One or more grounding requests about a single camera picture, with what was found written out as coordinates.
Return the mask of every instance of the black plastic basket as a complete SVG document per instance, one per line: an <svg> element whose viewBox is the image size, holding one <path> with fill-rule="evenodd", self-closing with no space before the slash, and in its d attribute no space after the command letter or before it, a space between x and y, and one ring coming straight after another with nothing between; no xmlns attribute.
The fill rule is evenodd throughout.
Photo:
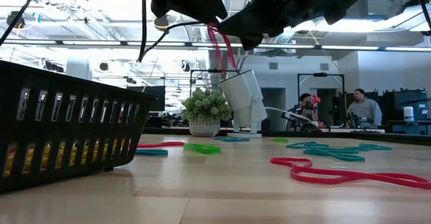
<svg viewBox="0 0 431 224"><path fill-rule="evenodd" d="M0 61L0 192L129 163L155 99Z"/></svg>

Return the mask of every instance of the pink cable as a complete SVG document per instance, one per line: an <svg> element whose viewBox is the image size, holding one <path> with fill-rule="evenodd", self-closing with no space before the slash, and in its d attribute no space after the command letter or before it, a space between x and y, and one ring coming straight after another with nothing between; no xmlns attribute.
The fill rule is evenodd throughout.
<svg viewBox="0 0 431 224"><path fill-rule="evenodd" d="M211 40L211 43L215 46L215 55L217 56L217 59L219 60L220 63L223 60L220 48L217 43L216 34L215 34L216 32L222 36L224 42L226 43L226 47L228 48L228 57L229 57L230 63L234 68L236 68L232 45L230 44L229 38L227 37L227 35L218 31L217 25L215 25L214 23L211 23L208 25L208 34L209 34L209 39Z"/></svg>

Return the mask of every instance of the man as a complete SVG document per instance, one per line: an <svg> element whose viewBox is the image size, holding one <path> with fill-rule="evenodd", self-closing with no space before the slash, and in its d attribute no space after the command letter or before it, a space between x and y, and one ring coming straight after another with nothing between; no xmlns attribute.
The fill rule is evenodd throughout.
<svg viewBox="0 0 431 224"><path fill-rule="evenodd" d="M367 99L363 89L356 89L354 92L354 99L349 108L348 113L355 113L360 118L369 118L374 123L361 122L362 128L377 128L382 125L382 112L377 102L374 100Z"/></svg>
<svg viewBox="0 0 431 224"><path fill-rule="evenodd" d="M312 111L312 97L308 93L302 94L299 97L299 105L294 106L289 111L292 111L293 113L305 116L310 120L315 119L313 111Z"/></svg>

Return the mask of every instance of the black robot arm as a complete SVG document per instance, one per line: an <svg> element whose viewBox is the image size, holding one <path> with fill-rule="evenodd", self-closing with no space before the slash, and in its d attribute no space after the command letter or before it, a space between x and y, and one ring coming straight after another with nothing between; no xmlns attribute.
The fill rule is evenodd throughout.
<svg viewBox="0 0 431 224"><path fill-rule="evenodd" d="M334 24L358 0L252 0L242 11L218 25L224 34L241 39L244 49L258 46L264 34L280 35L285 27L324 16ZM227 16L222 0L153 0L152 11L158 17L169 10L184 13L203 23L214 23L216 16Z"/></svg>

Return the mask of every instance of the red rubber band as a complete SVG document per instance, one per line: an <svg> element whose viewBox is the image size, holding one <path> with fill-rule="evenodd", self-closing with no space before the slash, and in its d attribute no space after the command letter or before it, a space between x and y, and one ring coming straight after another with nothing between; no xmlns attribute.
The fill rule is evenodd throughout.
<svg viewBox="0 0 431 224"><path fill-rule="evenodd" d="M183 142L164 142L156 144L138 144L137 148L150 148L150 147L182 147Z"/></svg>
<svg viewBox="0 0 431 224"><path fill-rule="evenodd" d="M305 165L297 165L295 162L303 162ZM397 174L397 173L363 173L355 171L345 170L324 170L312 168L312 161L305 158L297 157L274 157L271 159L271 163L289 166L290 177L294 180L301 182L308 182L314 184L341 184L344 182L350 182L354 180L376 180L380 182L387 182L397 184L401 186L407 186L412 188L431 189L431 181L413 176L410 174ZM310 174L322 174L329 176L339 176L337 178L318 178L302 176L299 173L310 173Z"/></svg>

